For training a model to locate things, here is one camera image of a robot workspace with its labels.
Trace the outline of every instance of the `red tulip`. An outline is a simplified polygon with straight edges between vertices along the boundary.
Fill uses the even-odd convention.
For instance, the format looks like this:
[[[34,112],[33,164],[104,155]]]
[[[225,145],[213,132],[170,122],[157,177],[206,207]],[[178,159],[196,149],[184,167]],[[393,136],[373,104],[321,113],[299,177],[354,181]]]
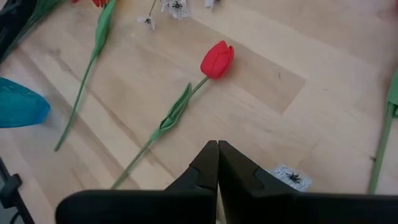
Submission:
[[[104,7],[105,3],[109,3],[109,0],[92,0],[92,1],[97,7]]]
[[[209,78],[221,78],[231,66],[233,59],[234,47],[228,47],[222,40],[206,54],[200,65],[200,70]]]

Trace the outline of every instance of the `black stand leg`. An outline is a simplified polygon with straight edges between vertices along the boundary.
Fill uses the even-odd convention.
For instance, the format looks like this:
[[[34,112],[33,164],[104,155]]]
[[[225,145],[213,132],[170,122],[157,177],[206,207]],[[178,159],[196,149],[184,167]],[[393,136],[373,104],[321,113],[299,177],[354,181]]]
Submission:
[[[0,10],[0,63],[32,16],[37,0],[8,0]]]
[[[218,146],[218,181],[228,224],[265,223],[264,217],[289,213],[288,195],[295,193],[295,189],[270,175],[228,142],[219,141]],[[283,215],[278,221],[284,223],[285,217],[290,218]]]
[[[2,203],[3,207],[16,207],[25,224],[34,224],[33,219],[18,192],[18,188],[22,185],[21,178],[18,174],[10,176],[1,159],[0,177],[4,182],[4,186],[0,190],[0,202]]]

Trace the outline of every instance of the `blue plastic object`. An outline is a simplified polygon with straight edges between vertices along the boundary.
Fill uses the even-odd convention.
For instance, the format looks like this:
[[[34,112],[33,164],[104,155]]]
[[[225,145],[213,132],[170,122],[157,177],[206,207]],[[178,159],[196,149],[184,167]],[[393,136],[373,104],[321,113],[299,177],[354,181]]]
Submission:
[[[0,77],[0,128],[43,123],[50,105],[39,94]]]

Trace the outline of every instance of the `green stem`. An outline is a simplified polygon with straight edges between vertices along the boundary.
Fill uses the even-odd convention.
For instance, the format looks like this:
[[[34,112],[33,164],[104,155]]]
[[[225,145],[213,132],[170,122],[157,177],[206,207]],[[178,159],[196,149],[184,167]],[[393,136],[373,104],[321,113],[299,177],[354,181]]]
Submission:
[[[383,163],[384,153],[386,152],[387,140],[390,135],[390,129],[392,124],[393,115],[395,113],[395,105],[388,103],[386,115],[384,117],[383,133],[380,140],[379,148],[377,149],[376,161],[373,166],[372,176],[368,188],[369,194],[375,194],[377,188],[377,182],[379,180],[379,174],[381,170],[381,165]]]
[[[148,140],[145,143],[145,145],[141,148],[141,150],[138,152],[138,154],[135,156],[135,158],[130,162],[130,164],[125,168],[125,170],[116,179],[116,181],[114,182],[114,184],[111,187],[111,190],[117,189],[124,182],[124,180],[126,180],[126,178],[129,176],[131,168],[138,161],[138,159],[143,155],[143,153],[146,152],[146,150],[149,148],[149,146],[152,143],[153,143],[152,140]]]
[[[202,79],[202,80],[200,81],[200,83],[198,83],[198,84],[194,87],[194,89],[193,89],[192,92],[191,92],[190,98],[200,89],[201,86],[203,86],[203,84],[205,84],[205,83],[207,82],[207,80],[209,80],[209,77],[208,77],[208,76],[206,76],[204,79]]]
[[[191,98],[200,89],[200,87],[202,87],[207,82],[207,80],[209,80],[209,77],[205,77],[202,81],[200,81],[200,83],[197,84],[194,87],[194,89],[191,91],[189,98]],[[147,141],[147,143],[141,148],[141,150],[138,152],[138,154],[135,156],[135,158],[130,162],[130,164],[125,168],[125,170],[116,179],[115,183],[111,187],[111,190],[117,189],[124,182],[124,180],[126,180],[126,178],[129,176],[131,168],[135,165],[135,163],[143,155],[143,153],[146,152],[146,150],[148,150],[149,146],[154,141],[156,141],[156,139],[155,140],[149,139]]]
[[[153,11],[154,8],[155,8],[156,1],[157,1],[157,0],[154,0],[154,2],[152,3],[152,7],[150,8],[150,11],[149,11],[149,16],[152,14],[152,11]]]
[[[61,148],[63,142],[66,140],[66,138],[67,138],[67,136],[68,136],[68,134],[70,132],[70,128],[71,128],[71,126],[73,124],[73,120],[75,119],[75,116],[77,114],[77,112],[76,112],[77,111],[77,106],[78,106],[78,104],[80,102],[81,94],[83,93],[83,89],[85,87],[85,84],[86,84],[86,81],[87,81],[87,78],[88,78],[88,74],[90,72],[90,68],[91,68],[94,60],[95,60],[95,57],[92,57],[90,62],[89,62],[89,64],[88,64],[88,66],[87,66],[85,75],[83,76],[83,79],[82,79],[81,84],[80,84],[79,92],[77,93],[75,104],[73,105],[72,113],[71,113],[71,115],[69,117],[69,120],[68,120],[68,124],[67,124],[66,128],[63,130],[63,133],[62,133],[60,139],[58,140],[57,145],[55,146],[55,149],[54,149],[55,152],[57,152]]]

